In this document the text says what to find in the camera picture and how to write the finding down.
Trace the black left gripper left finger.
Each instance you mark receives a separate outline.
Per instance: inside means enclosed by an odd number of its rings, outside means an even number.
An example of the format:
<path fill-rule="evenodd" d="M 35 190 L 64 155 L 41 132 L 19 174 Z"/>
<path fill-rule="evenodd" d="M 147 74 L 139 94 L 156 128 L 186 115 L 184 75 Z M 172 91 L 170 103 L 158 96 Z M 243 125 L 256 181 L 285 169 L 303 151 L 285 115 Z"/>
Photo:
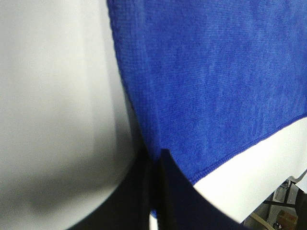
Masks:
<path fill-rule="evenodd" d="M 141 149 L 125 178 L 93 212 L 70 230 L 148 230 L 152 164 Z"/>

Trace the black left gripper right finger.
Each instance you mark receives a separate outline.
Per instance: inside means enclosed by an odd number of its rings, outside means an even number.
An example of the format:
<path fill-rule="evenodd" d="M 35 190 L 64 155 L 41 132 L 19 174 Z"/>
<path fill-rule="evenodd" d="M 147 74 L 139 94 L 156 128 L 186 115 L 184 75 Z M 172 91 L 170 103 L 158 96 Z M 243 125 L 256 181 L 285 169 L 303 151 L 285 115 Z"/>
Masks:
<path fill-rule="evenodd" d="M 170 151 L 157 163 L 157 222 L 160 230 L 246 230 L 199 194 Z"/>

